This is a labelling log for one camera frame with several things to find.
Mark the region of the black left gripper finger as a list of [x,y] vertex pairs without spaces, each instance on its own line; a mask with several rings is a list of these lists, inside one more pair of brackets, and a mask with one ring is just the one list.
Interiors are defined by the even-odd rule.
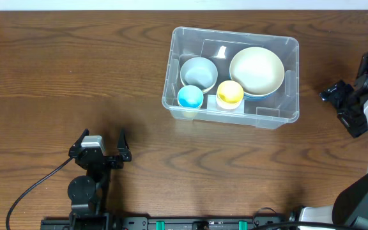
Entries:
[[84,131],[82,132],[82,134],[80,135],[80,137],[75,141],[75,143],[73,144],[73,146],[75,148],[80,148],[82,146],[83,139],[87,135],[89,135],[89,130],[87,128],[85,128]]
[[119,133],[117,149],[124,162],[132,161],[132,154],[126,140],[125,131],[123,129],[121,129]]

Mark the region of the yellow cup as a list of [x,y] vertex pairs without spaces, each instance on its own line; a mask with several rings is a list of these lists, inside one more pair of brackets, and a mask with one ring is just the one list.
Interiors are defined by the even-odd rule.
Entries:
[[197,115],[198,115],[198,111],[197,110],[182,110],[182,115],[185,119],[194,119]]
[[217,96],[221,102],[237,104],[243,99],[244,90],[239,83],[233,80],[226,80],[218,86]]

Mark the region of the beige bowl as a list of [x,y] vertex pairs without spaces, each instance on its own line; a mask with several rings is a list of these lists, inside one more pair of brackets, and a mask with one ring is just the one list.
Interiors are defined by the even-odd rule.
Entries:
[[265,95],[280,88],[285,69],[274,52],[263,47],[249,47],[232,58],[229,76],[242,86],[244,92]]

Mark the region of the light blue cup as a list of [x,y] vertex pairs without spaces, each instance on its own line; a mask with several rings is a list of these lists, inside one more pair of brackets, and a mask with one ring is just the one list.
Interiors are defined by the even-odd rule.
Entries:
[[184,86],[178,92],[179,106],[198,109],[203,101],[204,94],[197,86]]

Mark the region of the dark blue bowl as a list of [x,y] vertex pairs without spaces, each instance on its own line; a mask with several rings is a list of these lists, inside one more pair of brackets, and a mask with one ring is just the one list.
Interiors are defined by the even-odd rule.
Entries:
[[264,100],[264,99],[270,98],[274,94],[275,92],[265,94],[265,95],[253,95],[252,93],[248,93],[245,91],[243,94],[243,99],[247,101]]

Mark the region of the white small bowl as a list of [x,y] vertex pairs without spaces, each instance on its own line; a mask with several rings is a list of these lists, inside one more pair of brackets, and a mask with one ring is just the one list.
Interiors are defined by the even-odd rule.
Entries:
[[212,93],[216,93],[216,90],[217,90],[217,86],[216,86],[216,85],[214,85],[214,86],[212,86],[212,87],[210,87],[210,88],[203,89],[203,90],[202,90],[202,92],[203,92],[203,94],[205,95],[205,94],[212,94]]

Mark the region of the pale blue small bowl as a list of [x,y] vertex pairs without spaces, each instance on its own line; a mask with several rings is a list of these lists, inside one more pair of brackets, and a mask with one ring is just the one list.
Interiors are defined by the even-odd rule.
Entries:
[[180,69],[180,80],[184,86],[197,86],[200,90],[214,86],[218,79],[215,64],[204,57],[193,57]]

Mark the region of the white cup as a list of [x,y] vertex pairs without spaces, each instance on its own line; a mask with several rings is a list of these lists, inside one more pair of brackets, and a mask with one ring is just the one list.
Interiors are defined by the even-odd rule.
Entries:
[[236,102],[236,103],[228,103],[223,101],[223,99],[221,99],[218,95],[216,96],[216,102],[217,105],[221,108],[221,109],[225,109],[225,110],[235,110],[237,109],[243,102],[243,100],[241,99],[240,101]]

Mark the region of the clear plastic storage bin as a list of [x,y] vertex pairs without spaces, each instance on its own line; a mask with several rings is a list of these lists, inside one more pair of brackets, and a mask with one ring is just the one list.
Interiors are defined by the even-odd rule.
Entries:
[[[285,69],[284,81],[275,94],[264,100],[247,101],[235,110],[221,109],[216,93],[205,94],[200,108],[182,107],[178,104],[178,92],[184,87],[180,80],[182,65],[191,58],[202,57],[212,61],[218,70],[216,86],[231,81],[229,65],[232,58],[249,47],[263,47],[274,52]],[[197,110],[197,120],[250,125],[276,129],[295,122],[299,108],[299,43],[287,36],[238,33],[177,27],[172,32],[167,72],[162,94],[162,105],[176,119],[185,119],[182,110]]]

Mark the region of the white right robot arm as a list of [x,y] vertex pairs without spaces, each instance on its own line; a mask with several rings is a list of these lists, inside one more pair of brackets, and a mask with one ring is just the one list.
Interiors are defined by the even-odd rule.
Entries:
[[[349,134],[356,138],[368,134],[368,52],[362,56],[355,83],[340,80],[320,93],[325,102],[330,102],[337,117]],[[331,206],[304,207],[290,217],[306,224],[299,229],[332,229],[339,226],[368,229],[368,166],[365,176],[343,190]]]

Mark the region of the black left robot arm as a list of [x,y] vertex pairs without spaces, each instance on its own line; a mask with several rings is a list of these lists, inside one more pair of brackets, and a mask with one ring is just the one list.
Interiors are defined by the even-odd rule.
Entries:
[[86,170],[85,176],[74,178],[68,186],[72,214],[80,217],[104,212],[111,171],[123,168],[125,162],[132,160],[125,132],[119,133],[117,152],[106,155],[103,137],[90,135],[85,129],[70,147],[68,155]]

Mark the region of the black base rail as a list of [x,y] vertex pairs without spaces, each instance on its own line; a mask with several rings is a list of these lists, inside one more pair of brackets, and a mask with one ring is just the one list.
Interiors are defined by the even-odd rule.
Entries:
[[146,218],[146,217],[69,217],[48,218],[40,223],[41,229],[71,230],[242,230],[242,229],[348,229],[348,226],[315,222],[286,222],[276,216],[256,218]]

